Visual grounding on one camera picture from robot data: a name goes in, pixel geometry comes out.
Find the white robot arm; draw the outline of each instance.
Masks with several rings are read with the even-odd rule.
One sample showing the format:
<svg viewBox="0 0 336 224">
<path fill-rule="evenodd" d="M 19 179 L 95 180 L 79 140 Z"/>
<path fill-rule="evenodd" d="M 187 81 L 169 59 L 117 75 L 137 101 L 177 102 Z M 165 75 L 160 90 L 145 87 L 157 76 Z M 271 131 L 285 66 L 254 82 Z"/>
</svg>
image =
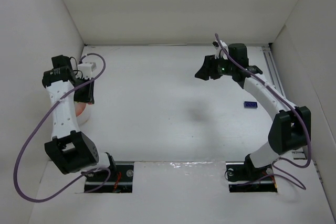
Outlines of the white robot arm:
<svg viewBox="0 0 336 224">
<path fill-rule="evenodd" d="M 222 41 L 220 41 L 220 43 L 222 43 L 222 47 L 219 46 L 218 42 L 213 42 L 217 50 L 216 54 L 205 56 L 204 63 L 195 74 L 195 77 L 202 80 L 209 80 L 210 78 L 216 80 L 223 75 L 232 76 L 235 82 L 255 97 L 273 120 L 268 141 L 257 151 L 245 157 L 244 172 L 248 174 L 247 177 L 249 177 L 250 180 L 253 180 L 254 178 L 258 178 L 258 176 L 253 176 L 253 174 L 265 170 L 265 167 L 269 166 L 281 155 L 307 144 L 307 138 L 301 124 L 291 109 L 284 104 L 284 101 L 289 106 L 295 108 L 295 111 L 302 118 L 308 129 L 309 135 L 311 114 L 307 107 L 298 107 L 284 98 L 275 90 L 275 87 L 266 80 L 263 72 L 257 66 L 249 65 L 247 48 L 244 44 L 231 44 L 227 46 Z M 237 67 L 230 60 L 223 58 L 223 48 L 229 52 L 230 57 L 238 63 L 241 68 Z M 272 87 L 275 95 L 269 91 L 268 86 Z"/>
<path fill-rule="evenodd" d="M 75 173 L 95 167 L 116 171 L 116 164 L 108 153 L 98 153 L 96 145 L 79 129 L 74 102 L 93 104 L 94 82 L 62 96 L 74 87 L 93 78 L 94 62 L 80 63 L 73 70 L 70 58 L 60 55 L 52 57 L 53 69 L 44 72 L 43 86 L 47 89 L 52 104 L 60 101 L 53 110 L 51 141 L 45 143 L 45 151 L 63 174 Z"/>
</svg>

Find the white enclosure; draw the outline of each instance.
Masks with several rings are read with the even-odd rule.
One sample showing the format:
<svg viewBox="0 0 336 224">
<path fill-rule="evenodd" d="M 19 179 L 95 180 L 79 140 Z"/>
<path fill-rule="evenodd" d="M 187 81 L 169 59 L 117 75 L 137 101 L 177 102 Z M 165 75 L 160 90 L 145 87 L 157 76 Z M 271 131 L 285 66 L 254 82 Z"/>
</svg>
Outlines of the white enclosure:
<svg viewBox="0 0 336 224">
<path fill-rule="evenodd" d="M 297 0 L 64 0 L 87 44 L 269 43 Z"/>
</svg>

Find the small blue object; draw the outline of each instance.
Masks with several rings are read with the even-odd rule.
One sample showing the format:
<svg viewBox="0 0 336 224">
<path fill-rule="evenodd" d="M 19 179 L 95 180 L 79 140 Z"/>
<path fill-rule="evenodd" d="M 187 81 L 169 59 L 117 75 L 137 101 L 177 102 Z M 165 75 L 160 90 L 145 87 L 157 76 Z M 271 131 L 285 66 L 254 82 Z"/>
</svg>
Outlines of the small blue object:
<svg viewBox="0 0 336 224">
<path fill-rule="evenodd" d="M 258 103 L 257 102 L 244 102 L 244 107 L 250 108 L 250 109 L 256 109 L 258 108 Z"/>
</svg>

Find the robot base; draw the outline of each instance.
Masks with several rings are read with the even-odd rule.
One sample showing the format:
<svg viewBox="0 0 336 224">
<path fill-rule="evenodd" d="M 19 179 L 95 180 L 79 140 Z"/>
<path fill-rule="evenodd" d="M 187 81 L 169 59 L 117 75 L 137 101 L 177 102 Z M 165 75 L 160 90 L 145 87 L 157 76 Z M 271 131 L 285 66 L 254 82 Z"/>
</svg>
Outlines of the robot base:
<svg viewBox="0 0 336 224">
<path fill-rule="evenodd" d="M 242 186 L 248 181 L 254 181 L 264 177 L 271 165 L 255 171 L 253 174 L 246 172 L 244 162 L 226 162 L 225 178 L 229 181 L 230 193 L 256 193 L 256 192 L 277 192 L 276 184 L 271 177 L 267 177 L 253 184 Z"/>
<path fill-rule="evenodd" d="M 98 190 L 92 193 L 131 193 L 133 187 L 133 171 L 134 162 L 116 162 L 117 171 L 121 173 L 121 178 L 118 181 L 118 186 L 116 189 L 114 185 L 118 180 L 118 173 L 111 174 L 109 180 Z M 84 191 L 88 191 L 101 185 L 106 177 L 107 172 L 102 170 L 100 172 L 94 173 L 91 177 L 87 177 Z"/>
</svg>

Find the rectangular slot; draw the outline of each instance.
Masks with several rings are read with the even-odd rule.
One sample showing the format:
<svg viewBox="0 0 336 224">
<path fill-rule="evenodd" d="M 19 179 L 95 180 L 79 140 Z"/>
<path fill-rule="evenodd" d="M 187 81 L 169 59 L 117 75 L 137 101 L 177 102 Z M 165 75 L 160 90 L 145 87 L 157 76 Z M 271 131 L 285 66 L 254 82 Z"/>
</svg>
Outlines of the rectangular slot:
<svg viewBox="0 0 336 224">
<path fill-rule="evenodd" d="M 116 162 L 117 171 L 121 173 L 121 178 L 118 181 L 118 185 L 114 188 L 116 181 L 118 180 L 117 174 L 111 175 L 109 180 L 98 190 L 91 193 L 131 193 L 133 189 L 133 173 L 134 173 L 134 162 Z M 94 189 L 101 185 L 107 176 L 106 171 L 101 171 L 95 173 L 92 177 L 87 177 L 84 191 Z"/>
<path fill-rule="evenodd" d="M 238 184 L 229 185 L 230 193 L 262 193 L 262 192 L 273 192 L 277 193 L 278 189 L 272 183 L 259 184 L 255 183 L 252 185 L 240 186 Z"/>
</svg>

